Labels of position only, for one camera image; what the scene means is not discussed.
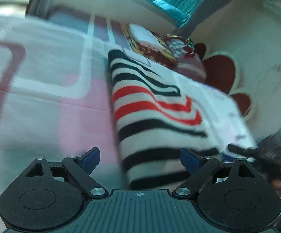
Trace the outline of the striped white red black sweater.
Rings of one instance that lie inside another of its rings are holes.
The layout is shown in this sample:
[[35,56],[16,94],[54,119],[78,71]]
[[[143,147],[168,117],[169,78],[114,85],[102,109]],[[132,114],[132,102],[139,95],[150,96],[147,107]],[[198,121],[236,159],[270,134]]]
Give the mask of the striped white red black sweater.
[[180,162],[188,148],[232,160],[229,144],[256,148],[236,102],[216,88],[156,62],[108,52],[121,163],[129,188],[173,189],[189,178]]

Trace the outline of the purple striped mattress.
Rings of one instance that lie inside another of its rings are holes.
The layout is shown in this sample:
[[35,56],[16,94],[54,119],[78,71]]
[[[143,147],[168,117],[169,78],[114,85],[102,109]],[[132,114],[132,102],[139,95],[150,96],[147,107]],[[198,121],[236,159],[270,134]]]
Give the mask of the purple striped mattress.
[[48,14],[47,20],[60,26],[79,30],[103,42],[131,49],[125,37],[123,26],[114,20],[89,14],[66,6],[56,6]]

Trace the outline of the pink white patterned bedsheet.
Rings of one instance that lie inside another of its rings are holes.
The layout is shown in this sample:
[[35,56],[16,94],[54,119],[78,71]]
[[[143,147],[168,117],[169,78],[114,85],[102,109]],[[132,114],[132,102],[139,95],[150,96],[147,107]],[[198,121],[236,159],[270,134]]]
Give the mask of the pink white patterned bedsheet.
[[35,158],[60,161],[93,147],[101,151],[93,178],[107,189],[126,186],[108,44],[48,20],[0,15],[0,194]]

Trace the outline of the red scalloped headboard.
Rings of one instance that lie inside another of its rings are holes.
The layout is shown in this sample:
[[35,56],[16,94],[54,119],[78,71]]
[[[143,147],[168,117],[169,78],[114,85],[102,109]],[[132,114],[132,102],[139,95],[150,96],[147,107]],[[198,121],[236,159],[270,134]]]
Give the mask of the red scalloped headboard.
[[224,50],[211,52],[205,43],[196,43],[194,47],[206,71],[206,84],[229,95],[236,102],[245,121],[252,118],[256,104],[253,94],[240,87],[242,69],[237,58]]

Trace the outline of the folded colourful blanket stack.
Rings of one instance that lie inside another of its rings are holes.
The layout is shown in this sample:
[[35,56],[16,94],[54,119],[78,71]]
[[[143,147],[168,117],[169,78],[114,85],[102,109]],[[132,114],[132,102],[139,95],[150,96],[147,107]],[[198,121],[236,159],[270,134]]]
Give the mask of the folded colourful blanket stack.
[[135,53],[192,80],[201,83],[206,80],[202,59],[190,38],[173,34],[160,37],[136,24],[124,25],[122,30]]

